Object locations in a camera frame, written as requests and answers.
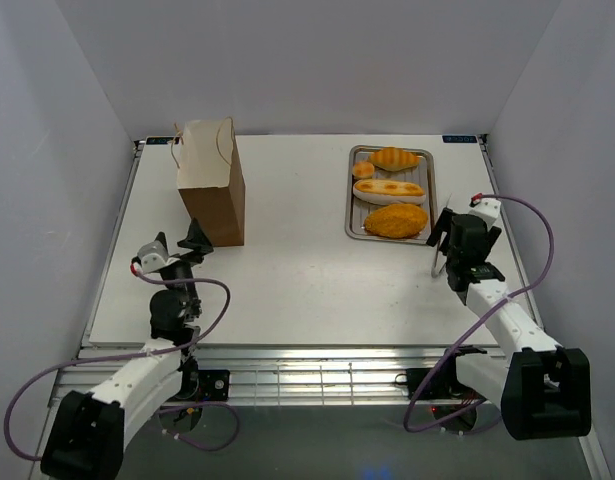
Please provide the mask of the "metal tongs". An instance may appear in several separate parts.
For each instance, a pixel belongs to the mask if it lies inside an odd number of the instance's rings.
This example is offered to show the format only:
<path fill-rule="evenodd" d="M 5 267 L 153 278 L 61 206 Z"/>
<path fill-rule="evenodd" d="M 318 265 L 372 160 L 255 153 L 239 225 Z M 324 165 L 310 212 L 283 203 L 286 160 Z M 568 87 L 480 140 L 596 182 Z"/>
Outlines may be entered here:
<path fill-rule="evenodd" d="M 444 231 L 440 233 L 438 242 L 435 245 L 435 253 L 434 253 L 434 258 L 433 258 L 433 262 L 432 262 L 431 270 L 430 270 L 430 274 L 432 278 L 438 278 L 445 269 L 445 264 L 442 264 L 442 265 L 439 264 L 440 247 L 441 247 L 441 240 L 443 238 L 443 235 L 444 235 Z"/>

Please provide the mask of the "breaded oval fake bread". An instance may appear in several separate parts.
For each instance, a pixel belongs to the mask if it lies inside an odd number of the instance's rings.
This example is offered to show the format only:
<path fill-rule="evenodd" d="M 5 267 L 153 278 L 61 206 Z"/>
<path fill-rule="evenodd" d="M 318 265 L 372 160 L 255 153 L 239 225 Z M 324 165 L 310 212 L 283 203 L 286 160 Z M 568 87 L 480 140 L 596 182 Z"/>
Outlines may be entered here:
<path fill-rule="evenodd" d="M 406 239 L 420 234 L 428 220 L 428 214 L 417 205 L 393 204 L 368 215 L 363 226 L 367 233 L 375 236 Z"/>

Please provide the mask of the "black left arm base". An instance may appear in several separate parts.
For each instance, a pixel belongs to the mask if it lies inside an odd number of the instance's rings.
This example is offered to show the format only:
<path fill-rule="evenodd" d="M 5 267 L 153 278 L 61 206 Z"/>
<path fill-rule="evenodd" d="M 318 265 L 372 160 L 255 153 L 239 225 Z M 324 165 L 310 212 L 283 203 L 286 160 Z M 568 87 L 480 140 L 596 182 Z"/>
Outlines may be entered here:
<path fill-rule="evenodd" d="M 191 374 L 191 396 L 197 401 L 226 402 L 229 399 L 229 370 L 199 370 Z"/>

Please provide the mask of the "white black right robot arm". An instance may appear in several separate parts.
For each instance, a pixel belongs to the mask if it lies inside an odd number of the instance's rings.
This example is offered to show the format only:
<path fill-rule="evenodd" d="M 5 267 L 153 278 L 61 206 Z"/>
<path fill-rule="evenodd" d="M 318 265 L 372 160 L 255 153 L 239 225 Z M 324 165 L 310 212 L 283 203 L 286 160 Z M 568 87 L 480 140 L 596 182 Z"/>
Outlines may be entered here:
<path fill-rule="evenodd" d="M 549 336 L 511 297 L 505 277 L 488 262 L 501 234 L 500 204 L 487 200 L 466 214 L 446 208 L 427 240 L 446 258 L 449 288 L 504 352 L 500 363 L 479 349 L 458 349 L 438 375 L 441 390 L 473 389 L 500 411 L 516 440 L 583 437 L 592 426 L 590 364 L 579 348 Z"/>

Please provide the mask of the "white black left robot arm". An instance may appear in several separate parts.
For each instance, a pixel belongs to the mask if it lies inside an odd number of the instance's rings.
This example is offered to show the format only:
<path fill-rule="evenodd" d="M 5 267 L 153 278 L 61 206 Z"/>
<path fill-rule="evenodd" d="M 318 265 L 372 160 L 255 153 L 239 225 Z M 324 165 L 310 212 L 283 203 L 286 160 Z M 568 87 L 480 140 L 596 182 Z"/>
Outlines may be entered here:
<path fill-rule="evenodd" d="M 171 397 L 188 399 L 199 387 L 190 369 L 193 326 L 201 300 L 192 281 L 192 268 L 213 251 L 198 220 L 172 254 L 166 236 L 143 245 L 132 259 L 137 276 L 157 274 L 160 290 L 149 302 L 150 336 L 140 355 L 86 392 L 71 391 L 60 402 L 40 468 L 54 479 L 113 479 L 124 451 L 160 405 Z"/>

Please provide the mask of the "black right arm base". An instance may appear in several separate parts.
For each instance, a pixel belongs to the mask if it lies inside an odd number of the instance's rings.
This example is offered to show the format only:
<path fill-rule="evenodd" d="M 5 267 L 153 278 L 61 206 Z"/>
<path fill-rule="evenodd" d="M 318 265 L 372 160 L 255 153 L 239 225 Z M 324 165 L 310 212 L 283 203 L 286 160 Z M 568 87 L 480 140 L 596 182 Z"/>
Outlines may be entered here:
<path fill-rule="evenodd" d="M 407 397 L 411 398 L 428 374 L 428 368 L 407 368 L 398 373 L 394 385 L 406 389 Z M 454 374 L 436 373 L 424 387 L 420 400 L 480 400 L 483 396 L 458 382 Z"/>

